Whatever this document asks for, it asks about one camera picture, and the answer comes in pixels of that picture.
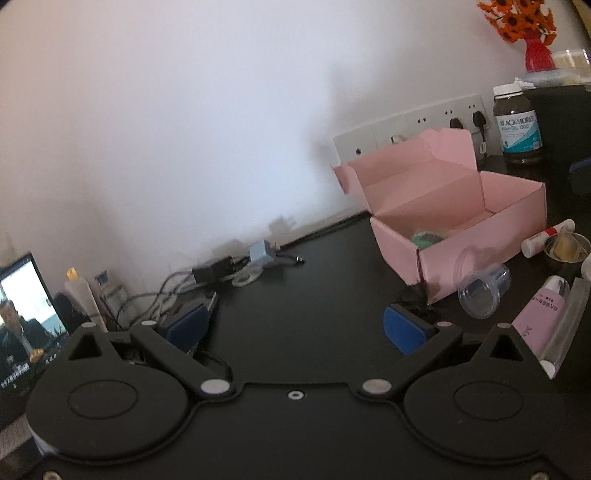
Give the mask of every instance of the red vase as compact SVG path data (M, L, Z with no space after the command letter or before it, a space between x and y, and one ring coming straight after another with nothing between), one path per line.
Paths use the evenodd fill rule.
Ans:
M552 53L540 40L540 32L532 31L525 35L527 43L525 49L525 68L528 72L540 72L554 70L556 66L552 61Z

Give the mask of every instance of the laptop screen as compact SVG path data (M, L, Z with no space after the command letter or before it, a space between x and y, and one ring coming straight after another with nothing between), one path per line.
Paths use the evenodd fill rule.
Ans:
M0 271L0 390L27 390L67 340L33 256Z

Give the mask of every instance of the white wall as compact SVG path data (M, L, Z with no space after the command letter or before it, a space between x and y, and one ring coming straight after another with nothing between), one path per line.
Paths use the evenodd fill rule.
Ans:
M587 47L571 7L553 49ZM0 218L50 290L132 290L350 212L335 134L523 69L475 0L12 0L0 11Z

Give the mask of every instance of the pink box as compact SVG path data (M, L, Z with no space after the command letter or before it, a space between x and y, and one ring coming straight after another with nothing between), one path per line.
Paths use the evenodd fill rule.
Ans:
M406 142L335 168L343 191L373 214L384 260L408 284L421 280L434 303L460 280L506 262L546 228L543 183L478 172L467 130L425 130ZM419 231L448 238L419 251Z

